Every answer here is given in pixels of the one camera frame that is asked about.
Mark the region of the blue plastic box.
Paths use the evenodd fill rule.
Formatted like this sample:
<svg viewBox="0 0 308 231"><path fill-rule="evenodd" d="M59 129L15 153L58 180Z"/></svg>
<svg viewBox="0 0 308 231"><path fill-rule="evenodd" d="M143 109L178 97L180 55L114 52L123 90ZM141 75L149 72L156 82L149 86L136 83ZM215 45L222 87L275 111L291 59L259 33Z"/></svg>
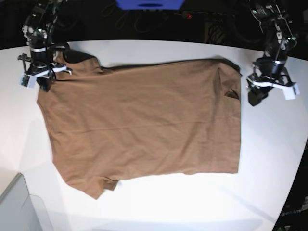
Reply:
<svg viewBox="0 0 308 231"><path fill-rule="evenodd" d="M122 10L178 10L185 0L116 0Z"/></svg>

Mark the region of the black power strip red light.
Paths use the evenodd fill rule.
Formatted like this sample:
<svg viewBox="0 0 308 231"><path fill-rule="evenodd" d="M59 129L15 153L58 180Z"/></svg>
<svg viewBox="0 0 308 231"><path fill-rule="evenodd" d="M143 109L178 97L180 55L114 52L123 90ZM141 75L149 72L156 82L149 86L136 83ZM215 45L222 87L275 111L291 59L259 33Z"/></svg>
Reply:
<svg viewBox="0 0 308 231"><path fill-rule="evenodd" d="M182 11L180 13L183 19L186 20L203 20L220 22L227 19L226 13L212 13L212 12L196 12L196 11Z"/></svg>

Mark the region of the translucent grey plastic bin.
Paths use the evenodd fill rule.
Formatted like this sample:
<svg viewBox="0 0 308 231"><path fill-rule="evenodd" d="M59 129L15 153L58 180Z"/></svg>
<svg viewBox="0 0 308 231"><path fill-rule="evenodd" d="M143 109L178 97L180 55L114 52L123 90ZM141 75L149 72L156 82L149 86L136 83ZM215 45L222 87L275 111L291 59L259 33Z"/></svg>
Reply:
<svg viewBox="0 0 308 231"><path fill-rule="evenodd" d="M1 231L54 230L43 200L29 193L19 173L0 196Z"/></svg>

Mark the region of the brown t-shirt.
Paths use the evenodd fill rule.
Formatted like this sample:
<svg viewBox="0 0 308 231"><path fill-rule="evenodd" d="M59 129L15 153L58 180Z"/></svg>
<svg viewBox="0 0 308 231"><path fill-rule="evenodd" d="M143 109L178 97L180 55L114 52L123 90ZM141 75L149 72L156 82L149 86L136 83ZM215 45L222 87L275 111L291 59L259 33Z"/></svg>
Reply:
<svg viewBox="0 0 308 231"><path fill-rule="evenodd" d="M38 92L64 182L97 199L121 180L239 168L241 73L225 59L106 68L69 63Z"/></svg>

